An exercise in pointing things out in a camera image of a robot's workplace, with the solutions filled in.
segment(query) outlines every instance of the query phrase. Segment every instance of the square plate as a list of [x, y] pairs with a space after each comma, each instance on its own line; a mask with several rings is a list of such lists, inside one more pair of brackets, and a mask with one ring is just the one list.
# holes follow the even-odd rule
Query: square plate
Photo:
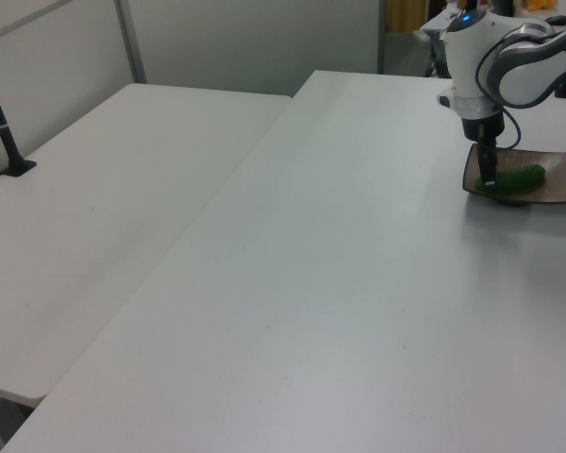
[[497, 151], [497, 172], [535, 164], [539, 164], [545, 169], [545, 183], [540, 187], [514, 193], [480, 191], [475, 186], [475, 181], [480, 176], [480, 167], [478, 166], [477, 144], [473, 144], [463, 172], [463, 190], [508, 204], [566, 203], [566, 153], [542, 153], [521, 149]]

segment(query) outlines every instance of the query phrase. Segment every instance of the white table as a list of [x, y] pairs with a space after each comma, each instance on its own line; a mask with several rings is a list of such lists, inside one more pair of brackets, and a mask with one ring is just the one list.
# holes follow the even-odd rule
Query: white table
[[0, 396], [53, 389], [289, 101], [131, 85], [0, 177]]
[[313, 75], [4, 452], [566, 452], [566, 205], [461, 189], [448, 83]]

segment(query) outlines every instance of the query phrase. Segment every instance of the green cucumber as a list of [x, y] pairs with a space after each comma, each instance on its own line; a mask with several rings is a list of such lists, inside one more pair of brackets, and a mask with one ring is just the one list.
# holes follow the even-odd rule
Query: green cucumber
[[533, 189], [544, 183], [545, 169], [540, 165], [528, 165], [497, 173], [497, 184], [494, 189], [489, 189], [481, 177], [475, 181], [475, 186], [483, 192], [512, 193]]

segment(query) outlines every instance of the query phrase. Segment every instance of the white robotic arm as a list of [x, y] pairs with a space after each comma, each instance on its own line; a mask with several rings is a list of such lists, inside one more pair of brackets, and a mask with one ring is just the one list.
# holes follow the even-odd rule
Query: white robotic arm
[[494, 187], [504, 106], [534, 107], [566, 79], [566, 31], [472, 10], [457, 17], [443, 40], [453, 86], [439, 102], [457, 112], [465, 136], [478, 143], [482, 179]]

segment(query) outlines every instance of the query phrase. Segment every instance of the white wall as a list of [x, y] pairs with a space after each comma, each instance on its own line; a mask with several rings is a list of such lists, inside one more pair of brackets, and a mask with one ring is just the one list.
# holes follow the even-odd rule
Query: white wall
[[0, 101], [24, 156], [131, 81], [112, 0], [73, 0], [0, 38]]
[[294, 95], [377, 70], [379, 0], [124, 1], [149, 83]]

